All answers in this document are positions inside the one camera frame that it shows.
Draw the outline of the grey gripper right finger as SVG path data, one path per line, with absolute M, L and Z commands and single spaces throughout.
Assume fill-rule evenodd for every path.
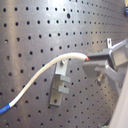
M 100 52 L 89 53 L 91 60 L 108 60 L 111 68 L 118 69 L 128 64 L 128 38 Z

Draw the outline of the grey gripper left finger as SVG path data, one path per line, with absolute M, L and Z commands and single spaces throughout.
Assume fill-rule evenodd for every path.
M 126 67 L 117 70 L 112 69 L 107 61 L 88 61 L 82 66 L 88 78 L 93 78 L 97 85 L 108 83 L 117 93 L 121 93 Z

